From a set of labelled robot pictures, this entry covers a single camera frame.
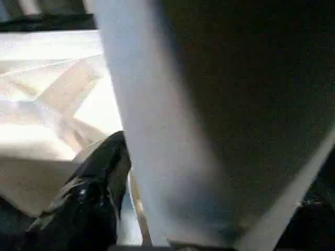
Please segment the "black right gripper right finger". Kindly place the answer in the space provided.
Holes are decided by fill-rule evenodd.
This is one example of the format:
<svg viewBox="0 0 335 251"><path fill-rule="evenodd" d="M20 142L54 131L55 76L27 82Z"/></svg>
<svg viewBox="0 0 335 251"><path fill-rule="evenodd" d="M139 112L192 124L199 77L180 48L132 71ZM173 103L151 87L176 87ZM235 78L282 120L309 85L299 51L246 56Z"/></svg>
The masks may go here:
<svg viewBox="0 0 335 251"><path fill-rule="evenodd" d="M276 250L334 250L334 159L323 165Z"/></svg>

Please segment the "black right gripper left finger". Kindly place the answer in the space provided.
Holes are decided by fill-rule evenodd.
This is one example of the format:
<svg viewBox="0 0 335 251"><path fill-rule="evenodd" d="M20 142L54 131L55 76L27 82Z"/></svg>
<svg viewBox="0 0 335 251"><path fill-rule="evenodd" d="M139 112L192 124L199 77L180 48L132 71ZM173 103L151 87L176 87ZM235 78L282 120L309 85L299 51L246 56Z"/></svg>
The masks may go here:
<svg viewBox="0 0 335 251"><path fill-rule="evenodd" d="M107 137L25 232L25 250L108 250L131 161L123 131Z"/></svg>

